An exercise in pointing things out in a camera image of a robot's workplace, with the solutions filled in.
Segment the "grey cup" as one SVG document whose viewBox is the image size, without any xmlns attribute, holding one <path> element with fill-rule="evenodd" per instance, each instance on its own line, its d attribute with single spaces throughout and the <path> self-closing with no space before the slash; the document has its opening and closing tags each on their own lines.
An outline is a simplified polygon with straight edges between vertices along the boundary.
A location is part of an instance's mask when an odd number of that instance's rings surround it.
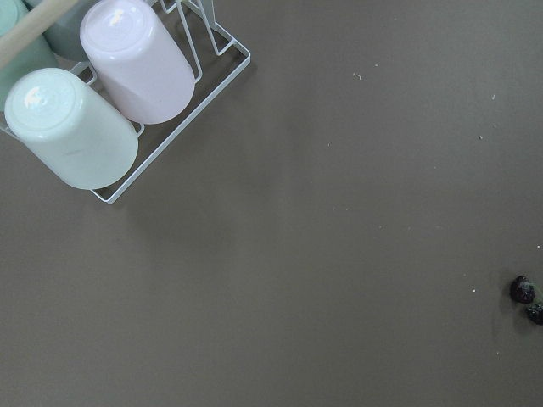
<svg viewBox="0 0 543 407">
<path fill-rule="evenodd" d="M 88 61 L 81 45 L 80 27 L 87 11 L 94 3 L 95 1 L 78 1 L 45 30 L 44 36 L 50 48 L 60 57 L 77 62 Z"/>
</svg>

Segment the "pink cup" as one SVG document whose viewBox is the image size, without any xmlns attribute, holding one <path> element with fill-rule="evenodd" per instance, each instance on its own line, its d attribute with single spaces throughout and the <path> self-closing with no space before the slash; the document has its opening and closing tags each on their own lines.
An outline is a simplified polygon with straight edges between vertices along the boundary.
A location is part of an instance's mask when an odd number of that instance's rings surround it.
<svg viewBox="0 0 543 407">
<path fill-rule="evenodd" d="M 81 22 L 80 39 L 106 92 L 127 119 L 164 123 L 189 105 L 193 69 L 146 2 L 97 2 Z"/>
</svg>

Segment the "white cup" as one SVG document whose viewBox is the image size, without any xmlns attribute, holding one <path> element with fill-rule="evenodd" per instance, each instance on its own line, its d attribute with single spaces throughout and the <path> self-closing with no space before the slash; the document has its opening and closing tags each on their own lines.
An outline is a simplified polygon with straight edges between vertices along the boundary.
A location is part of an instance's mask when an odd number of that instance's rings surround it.
<svg viewBox="0 0 543 407">
<path fill-rule="evenodd" d="M 11 88 L 9 129 L 67 185 L 92 190 L 121 179 L 138 151 L 133 125 L 78 76 L 36 70 Z"/>
</svg>

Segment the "mint green cup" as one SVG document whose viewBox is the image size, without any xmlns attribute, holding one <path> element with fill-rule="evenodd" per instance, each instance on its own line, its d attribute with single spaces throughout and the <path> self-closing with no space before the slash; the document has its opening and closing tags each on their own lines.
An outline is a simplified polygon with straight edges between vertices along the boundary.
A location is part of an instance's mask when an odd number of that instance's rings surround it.
<svg viewBox="0 0 543 407">
<path fill-rule="evenodd" d="M 28 14 L 22 1 L 1 0 L 1 36 L 11 31 Z M 9 64 L 1 68 L 1 111 L 12 86 L 23 76 L 34 70 L 58 66 L 45 38 L 39 36 L 24 48 Z"/>
</svg>

